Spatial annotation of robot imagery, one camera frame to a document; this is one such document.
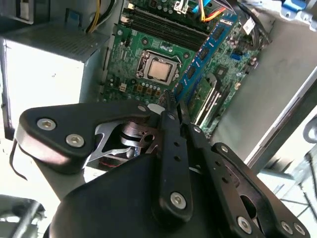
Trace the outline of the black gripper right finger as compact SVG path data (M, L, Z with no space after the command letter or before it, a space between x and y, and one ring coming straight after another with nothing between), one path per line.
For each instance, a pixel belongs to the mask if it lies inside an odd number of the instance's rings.
M211 214L224 238L310 237L304 224L227 145L208 143L190 122L184 102L180 117L214 205Z

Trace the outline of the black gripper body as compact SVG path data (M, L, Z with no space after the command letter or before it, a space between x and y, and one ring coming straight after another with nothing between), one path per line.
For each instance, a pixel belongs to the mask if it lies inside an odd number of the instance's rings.
M126 162L71 191L50 224L52 238L229 238L203 177L190 172L193 216L165 227L152 213L154 164L151 156Z

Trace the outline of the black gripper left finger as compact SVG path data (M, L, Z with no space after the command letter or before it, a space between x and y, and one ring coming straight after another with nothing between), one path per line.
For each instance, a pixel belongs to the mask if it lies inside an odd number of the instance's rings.
M83 170L89 160L105 156L103 147L122 124L145 125L154 140L143 155L84 185L84 198L126 210L136 200L150 202L162 222L185 223L193 214L186 140L174 96L165 92L164 111L156 115L136 100L28 109L19 119L16 139L29 155L63 174Z

